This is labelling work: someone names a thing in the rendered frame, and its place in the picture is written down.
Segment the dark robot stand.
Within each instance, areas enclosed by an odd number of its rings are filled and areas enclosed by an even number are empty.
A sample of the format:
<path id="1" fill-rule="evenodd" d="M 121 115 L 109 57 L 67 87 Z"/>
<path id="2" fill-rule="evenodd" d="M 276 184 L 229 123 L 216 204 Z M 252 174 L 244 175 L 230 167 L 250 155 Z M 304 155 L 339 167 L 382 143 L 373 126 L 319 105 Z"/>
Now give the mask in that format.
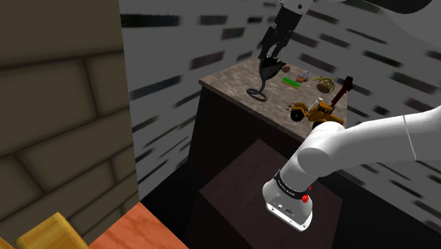
<path id="1" fill-rule="evenodd" d="M 183 242 L 189 249 L 333 249 L 342 200 L 312 185 L 313 218 L 296 231 L 270 214 L 262 187 L 286 159 L 258 140 L 201 188 Z"/>

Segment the dark red long tool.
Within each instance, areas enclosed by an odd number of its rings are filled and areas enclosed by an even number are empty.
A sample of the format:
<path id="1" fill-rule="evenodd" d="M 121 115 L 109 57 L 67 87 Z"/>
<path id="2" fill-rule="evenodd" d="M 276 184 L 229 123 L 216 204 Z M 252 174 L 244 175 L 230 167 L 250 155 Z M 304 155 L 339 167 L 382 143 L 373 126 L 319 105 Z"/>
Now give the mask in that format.
<path id="1" fill-rule="evenodd" d="M 334 108 L 336 104 L 339 102 L 341 97 L 347 93 L 348 91 L 353 89 L 353 77 L 347 76 L 344 80 L 343 86 L 341 87 L 340 91 L 336 94 L 336 96 L 331 101 L 331 106 Z"/>

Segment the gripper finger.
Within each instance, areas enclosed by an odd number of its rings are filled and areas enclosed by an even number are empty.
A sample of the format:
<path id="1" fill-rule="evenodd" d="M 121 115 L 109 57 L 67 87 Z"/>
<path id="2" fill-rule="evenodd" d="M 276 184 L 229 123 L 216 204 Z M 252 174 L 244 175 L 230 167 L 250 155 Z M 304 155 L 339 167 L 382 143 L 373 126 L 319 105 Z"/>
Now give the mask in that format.
<path id="1" fill-rule="evenodd" d="M 277 58 L 279 52 L 288 44 L 289 40 L 291 39 L 292 32 L 287 33 L 281 33 L 276 42 L 276 46 L 273 50 L 273 57 Z"/>
<path id="2" fill-rule="evenodd" d="M 259 59 L 264 59 L 267 56 L 269 49 L 276 44 L 276 29 L 269 28 L 265 33 L 265 36 L 261 40 L 261 52 L 258 56 Z"/>

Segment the dark cabinet with stone top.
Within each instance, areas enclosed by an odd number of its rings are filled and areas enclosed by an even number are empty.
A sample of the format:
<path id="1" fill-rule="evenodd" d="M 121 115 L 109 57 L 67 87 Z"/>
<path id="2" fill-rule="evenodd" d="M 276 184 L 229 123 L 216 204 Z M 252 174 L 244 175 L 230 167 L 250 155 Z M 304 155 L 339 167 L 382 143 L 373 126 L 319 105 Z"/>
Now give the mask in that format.
<path id="1" fill-rule="evenodd" d="M 317 94 L 295 90 L 281 77 L 264 90 L 269 97 L 259 102 L 246 94 L 258 86 L 259 60 L 246 59 L 200 79 L 202 86 L 188 161 L 182 179 L 199 191 L 257 140 L 290 158 L 311 132 L 307 120 L 294 122 L 286 109 L 290 102 L 311 103 Z"/>

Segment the black cone on coiled stand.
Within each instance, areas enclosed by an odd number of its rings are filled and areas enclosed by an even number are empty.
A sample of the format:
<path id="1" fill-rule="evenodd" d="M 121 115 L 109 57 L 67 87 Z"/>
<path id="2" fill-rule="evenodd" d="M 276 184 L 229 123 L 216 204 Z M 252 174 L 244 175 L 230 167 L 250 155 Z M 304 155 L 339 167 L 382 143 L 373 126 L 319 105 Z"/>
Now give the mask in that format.
<path id="1" fill-rule="evenodd" d="M 259 63 L 261 87 L 260 89 L 248 88 L 246 90 L 247 94 L 260 102 L 267 101 L 268 98 L 263 93 L 266 86 L 266 81 L 272 79 L 275 75 L 277 75 L 277 73 L 282 70 L 285 65 L 285 62 L 275 57 L 265 57 L 261 59 Z"/>

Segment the yellow wooden furniture piece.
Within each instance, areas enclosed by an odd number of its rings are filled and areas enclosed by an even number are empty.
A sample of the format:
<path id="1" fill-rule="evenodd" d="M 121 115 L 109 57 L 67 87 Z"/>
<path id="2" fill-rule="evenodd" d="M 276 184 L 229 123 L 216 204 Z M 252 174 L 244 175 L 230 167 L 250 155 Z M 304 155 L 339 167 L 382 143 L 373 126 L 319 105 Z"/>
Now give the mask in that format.
<path id="1" fill-rule="evenodd" d="M 56 209 L 27 211 L 0 222 L 0 249 L 90 249 Z"/>

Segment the yellow toy loader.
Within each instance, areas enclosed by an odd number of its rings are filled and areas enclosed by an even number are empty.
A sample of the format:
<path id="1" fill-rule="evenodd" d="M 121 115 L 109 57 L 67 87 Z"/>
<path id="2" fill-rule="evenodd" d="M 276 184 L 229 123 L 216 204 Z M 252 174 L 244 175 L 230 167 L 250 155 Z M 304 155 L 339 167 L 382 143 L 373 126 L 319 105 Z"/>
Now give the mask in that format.
<path id="1" fill-rule="evenodd" d="M 304 103 L 291 103 L 286 110 L 290 112 L 292 121 L 299 122 L 306 118 L 313 123 L 312 129 L 314 129 L 323 122 L 329 121 L 343 125 L 344 121 L 333 114 L 335 108 L 335 104 L 328 105 L 322 98 L 318 98 L 310 107 Z"/>

